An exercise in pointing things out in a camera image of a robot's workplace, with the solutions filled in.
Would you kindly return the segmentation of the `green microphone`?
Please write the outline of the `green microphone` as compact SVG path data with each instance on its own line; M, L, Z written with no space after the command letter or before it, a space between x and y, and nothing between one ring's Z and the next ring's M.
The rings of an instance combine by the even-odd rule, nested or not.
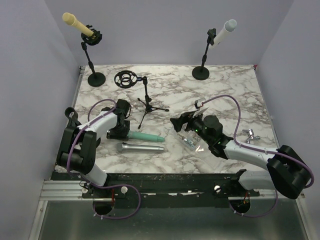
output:
M159 135L136 132L136 131L129 131L127 137L129 139L147 141L147 142L164 142L165 138Z

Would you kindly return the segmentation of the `grey microphone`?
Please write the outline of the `grey microphone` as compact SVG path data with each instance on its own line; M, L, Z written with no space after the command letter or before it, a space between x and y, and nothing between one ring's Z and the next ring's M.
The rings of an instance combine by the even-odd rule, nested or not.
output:
M165 149L162 146L128 144L128 143L122 142L122 143L116 144L116 150L119 153L124 153L124 152L161 153Z

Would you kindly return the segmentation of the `black clip microphone stand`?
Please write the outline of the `black clip microphone stand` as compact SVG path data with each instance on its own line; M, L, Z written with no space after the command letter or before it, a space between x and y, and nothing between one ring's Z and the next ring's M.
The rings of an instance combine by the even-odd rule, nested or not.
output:
M100 143L101 143L101 139L98 138L97 141L96 141L96 148L100 145Z

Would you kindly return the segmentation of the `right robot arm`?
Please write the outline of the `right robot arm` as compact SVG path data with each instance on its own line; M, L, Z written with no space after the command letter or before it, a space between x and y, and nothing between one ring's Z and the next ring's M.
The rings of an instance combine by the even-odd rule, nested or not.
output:
M307 184L312 182L312 174L306 164L287 145L274 149L237 143L234 138L223 133L223 125L215 115L203 116L191 111L180 117L172 117L170 122L176 132L180 132L183 126L186 126L186 132L195 132L207 143L214 156L249 163L263 169L263 172L244 173L233 180L230 191L236 196L251 189L275 189L289 199L296 199Z

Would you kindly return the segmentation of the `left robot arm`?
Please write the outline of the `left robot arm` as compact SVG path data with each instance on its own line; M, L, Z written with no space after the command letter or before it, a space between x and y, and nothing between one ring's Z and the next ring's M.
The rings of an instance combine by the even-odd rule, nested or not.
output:
M56 158L58 166L93 184L93 191L101 198L110 194L111 185L106 182L108 174L95 163L96 148L101 137L125 140L130 130L130 122L126 120L131 113L130 103L123 99L111 102L115 106L103 108L98 116L84 124L78 121L74 108L66 108L68 123Z

